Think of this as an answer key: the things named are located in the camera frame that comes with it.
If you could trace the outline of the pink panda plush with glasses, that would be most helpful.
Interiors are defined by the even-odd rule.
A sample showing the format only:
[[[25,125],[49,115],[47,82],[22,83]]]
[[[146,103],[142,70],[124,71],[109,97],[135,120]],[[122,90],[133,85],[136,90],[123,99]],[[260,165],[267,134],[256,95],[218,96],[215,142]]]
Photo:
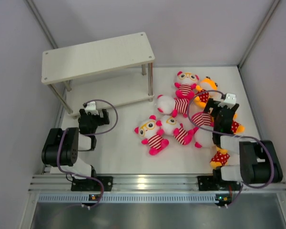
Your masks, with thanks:
[[[174,139],[183,146],[190,144],[194,136],[193,129],[186,130],[182,123],[169,115],[162,116],[158,121],[158,125],[165,135],[174,137]]]

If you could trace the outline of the pink panda plush face down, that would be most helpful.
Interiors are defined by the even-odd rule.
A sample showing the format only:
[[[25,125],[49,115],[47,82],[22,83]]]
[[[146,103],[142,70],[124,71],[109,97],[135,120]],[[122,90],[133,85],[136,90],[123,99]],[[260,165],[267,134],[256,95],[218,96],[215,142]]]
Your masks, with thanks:
[[[156,108],[164,115],[176,117],[178,114],[181,114],[186,117],[188,105],[189,100],[186,98],[172,98],[161,94],[157,97]]]

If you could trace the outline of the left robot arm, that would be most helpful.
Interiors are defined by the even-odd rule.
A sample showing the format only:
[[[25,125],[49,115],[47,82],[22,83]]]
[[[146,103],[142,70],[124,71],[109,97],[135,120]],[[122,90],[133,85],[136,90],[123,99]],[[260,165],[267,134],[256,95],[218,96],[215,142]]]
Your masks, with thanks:
[[[102,109],[101,114],[80,109],[78,127],[70,127],[67,132],[61,128],[50,129],[41,152],[42,162],[52,167],[60,167],[72,176],[73,182],[82,180],[82,185],[87,190],[96,189],[98,178],[94,167],[80,159],[78,154],[93,151],[97,143],[93,134],[99,126],[109,123],[109,113],[105,109]]]

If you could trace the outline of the pink panda plush under arm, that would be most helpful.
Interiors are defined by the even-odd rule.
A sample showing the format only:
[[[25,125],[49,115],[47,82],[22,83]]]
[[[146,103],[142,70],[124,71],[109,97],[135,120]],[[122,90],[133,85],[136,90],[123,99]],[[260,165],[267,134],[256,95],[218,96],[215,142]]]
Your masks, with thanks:
[[[199,127],[213,131],[213,118],[204,112],[198,112],[192,116],[192,121]],[[214,146],[213,133],[205,131],[201,128],[194,127],[195,147],[197,148],[211,148]]]

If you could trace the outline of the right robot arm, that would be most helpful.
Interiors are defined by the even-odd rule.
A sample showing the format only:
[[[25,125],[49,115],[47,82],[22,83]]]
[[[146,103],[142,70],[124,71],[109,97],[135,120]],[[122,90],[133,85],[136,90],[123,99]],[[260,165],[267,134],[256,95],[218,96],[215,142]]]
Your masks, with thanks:
[[[220,149],[239,154],[239,173],[245,184],[281,182],[283,171],[273,143],[233,133],[232,125],[238,107],[239,104],[232,97],[223,101],[208,100],[204,112],[214,119],[213,143]]]

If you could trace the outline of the white two-tier shelf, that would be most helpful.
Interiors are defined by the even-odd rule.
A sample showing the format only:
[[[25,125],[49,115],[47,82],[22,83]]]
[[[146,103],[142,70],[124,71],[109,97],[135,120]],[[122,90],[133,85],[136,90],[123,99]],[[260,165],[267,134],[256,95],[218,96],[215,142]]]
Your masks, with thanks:
[[[152,101],[155,56],[145,32],[44,51],[41,82],[69,116],[97,100],[98,110]]]

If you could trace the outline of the orange plush middle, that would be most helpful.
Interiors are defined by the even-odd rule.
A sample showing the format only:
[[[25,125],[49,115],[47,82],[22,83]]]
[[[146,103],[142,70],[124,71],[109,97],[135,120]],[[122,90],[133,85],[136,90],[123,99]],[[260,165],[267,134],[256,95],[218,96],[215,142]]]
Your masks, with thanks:
[[[234,115],[231,130],[234,134],[242,133],[245,131],[245,127],[236,121],[237,114]]]

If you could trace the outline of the orange plush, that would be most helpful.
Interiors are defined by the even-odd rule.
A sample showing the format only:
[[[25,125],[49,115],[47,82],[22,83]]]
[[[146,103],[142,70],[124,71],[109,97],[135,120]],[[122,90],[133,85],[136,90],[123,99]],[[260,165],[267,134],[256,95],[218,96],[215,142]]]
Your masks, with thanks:
[[[228,150],[216,147],[216,154],[211,158],[210,166],[213,169],[216,169],[217,167],[225,166],[229,158],[230,158],[230,155],[228,153]]]
[[[194,103],[200,107],[205,108],[209,98],[212,98],[215,94],[214,90],[218,89],[218,84],[212,80],[209,76],[206,76],[197,86],[196,86],[196,97],[194,98]]]
[[[234,115],[231,130],[234,134],[242,133],[245,131],[245,127],[236,121],[237,114]]]

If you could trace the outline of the orange plush top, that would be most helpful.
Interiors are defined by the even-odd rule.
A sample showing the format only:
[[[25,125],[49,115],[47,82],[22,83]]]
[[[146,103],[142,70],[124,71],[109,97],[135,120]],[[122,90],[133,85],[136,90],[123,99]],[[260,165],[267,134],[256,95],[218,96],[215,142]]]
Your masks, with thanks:
[[[194,103],[200,107],[205,108],[209,98],[212,98],[215,94],[214,90],[218,89],[218,84],[212,80],[209,76],[206,76],[197,86],[196,86],[196,97],[194,98]]]

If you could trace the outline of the orange plush bottom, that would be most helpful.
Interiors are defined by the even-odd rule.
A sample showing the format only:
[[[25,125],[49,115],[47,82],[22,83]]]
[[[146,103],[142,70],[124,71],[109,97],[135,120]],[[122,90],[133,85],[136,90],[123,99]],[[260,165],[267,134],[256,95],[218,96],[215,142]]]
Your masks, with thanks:
[[[216,169],[217,167],[225,166],[229,158],[230,158],[230,155],[228,153],[228,150],[216,147],[216,154],[211,158],[210,166],[213,169]]]

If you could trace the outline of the wall corner metal strip right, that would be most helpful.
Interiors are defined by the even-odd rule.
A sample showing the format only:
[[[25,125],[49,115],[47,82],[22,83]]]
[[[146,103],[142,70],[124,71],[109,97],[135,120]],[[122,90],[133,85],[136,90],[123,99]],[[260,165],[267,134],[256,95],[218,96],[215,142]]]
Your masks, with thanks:
[[[263,16],[262,21],[259,23],[252,39],[250,40],[248,46],[245,49],[244,54],[242,55],[239,63],[237,64],[237,67],[239,70],[243,67],[243,65],[245,64],[245,62],[249,58],[251,52],[253,51],[253,49],[257,45],[257,42],[262,37],[264,31],[266,30],[268,24],[270,23],[270,21],[272,19],[274,13],[278,9],[280,3],[281,3],[281,0],[272,0],[271,1],[271,4],[268,7],[265,15]]]

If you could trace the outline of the wall corner metal strip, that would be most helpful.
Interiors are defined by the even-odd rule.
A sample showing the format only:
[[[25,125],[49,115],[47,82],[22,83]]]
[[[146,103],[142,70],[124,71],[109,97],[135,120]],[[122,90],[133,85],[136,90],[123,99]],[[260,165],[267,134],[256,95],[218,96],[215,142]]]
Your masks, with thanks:
[[[262,21],[259,23],[252,39],[250,40],[248,46],[245,49],[244,54],[242,55],[239,63],[237,64],[237,67],[239,70],[243,67],[243,65],[245,64],[245,62],[249,58],[251,52],[253,51],[253,49],[257,45],[257,42],[262,37],[264,31],[266,30],[268,24],[270,23],[270,21],[272,19],[274,13],[278,9],[280,3],[281,3],[281,0],[272,0],[271,1],[271,4],[268,7],[265,15],[263,16]]]
[[[53,48],[53,49],[57,49],[58,48],[58,45],[55,41],[55,39],[53,38],[46,22],[44,21],[41,13],[39,12],[36,4],[34,3],[33,0],[25,0],[26,4],[28,5],[30,11],[32,12],[35,20],[37,21],[38,25],[40,26],[43,34],[45,35],[48,43],[50,44],[50,46]]]

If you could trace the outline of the left black mount plate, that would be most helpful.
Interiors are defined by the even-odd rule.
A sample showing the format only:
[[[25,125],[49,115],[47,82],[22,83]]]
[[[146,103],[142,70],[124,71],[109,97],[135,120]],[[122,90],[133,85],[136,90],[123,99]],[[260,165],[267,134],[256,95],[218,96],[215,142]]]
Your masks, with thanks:
[[[98,180],[104,186],[104,191],[111,191],[113,186],[113,177],[112,176],[98,176]],[[71,191],[101,191],[101,185],[91,179],[75,179],[73,178]]]

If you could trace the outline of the right black mount plate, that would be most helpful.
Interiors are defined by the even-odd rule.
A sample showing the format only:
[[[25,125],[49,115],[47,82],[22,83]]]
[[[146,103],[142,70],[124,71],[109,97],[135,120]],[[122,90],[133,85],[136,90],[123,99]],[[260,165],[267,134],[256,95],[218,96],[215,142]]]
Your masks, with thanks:
[[[219,191],[219,183],[213,176],[198,176],[199,191]]]

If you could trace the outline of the aluminium rail base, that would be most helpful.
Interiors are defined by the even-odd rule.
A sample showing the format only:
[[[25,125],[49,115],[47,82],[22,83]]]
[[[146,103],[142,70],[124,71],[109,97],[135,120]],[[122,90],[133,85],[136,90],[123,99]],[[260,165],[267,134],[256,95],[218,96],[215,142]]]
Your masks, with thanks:
[[[203,183],[199,174],[179,175],[111,175],[111,181],[104,181],[112,192],[198,192]],[[30,192],[71,191],[71,178],[63,174],[34,175],[29,185]]]

